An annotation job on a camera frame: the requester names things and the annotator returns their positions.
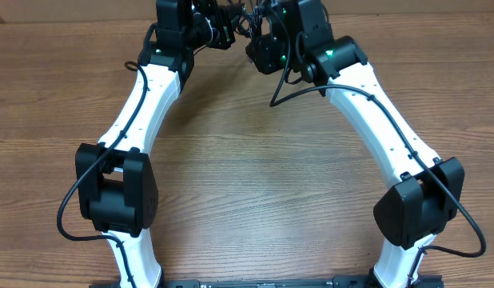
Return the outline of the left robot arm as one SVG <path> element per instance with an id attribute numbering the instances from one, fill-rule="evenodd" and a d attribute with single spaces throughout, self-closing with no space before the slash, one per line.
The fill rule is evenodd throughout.
<path id="1" fill-rule="evenodd" d="M 111 246 L 120 270 L 117 287 L 163 287 L 164 273 L 154 255 L 150 227 L 158 189 L 149 155 L 172 104 L 203 47 L 227 50 L 245 8 L 242 2 L 157 0 L 157 20 L 146 31 L 133 89 L 113 125 L 95 144 L 75 154 L 82 217 L 93 223 L 96 239 Z"/>

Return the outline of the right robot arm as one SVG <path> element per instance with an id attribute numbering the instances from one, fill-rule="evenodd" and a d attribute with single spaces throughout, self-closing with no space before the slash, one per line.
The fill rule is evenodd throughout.
<path id="1" fill-rule="evenodd" d="M 442 159 L 412 130 L 383 91 L 366 53 L 334 38 L 319 1 L 263 1 L 248 17 L 247 55 L 263 74 L 296 72 L 350 122 L 380 168 L 387 191 L 373 215 L 384 236 L 367 287 L 441 287 L 419 267 L 434 239 L 461 211 L 464 169 Z"/>

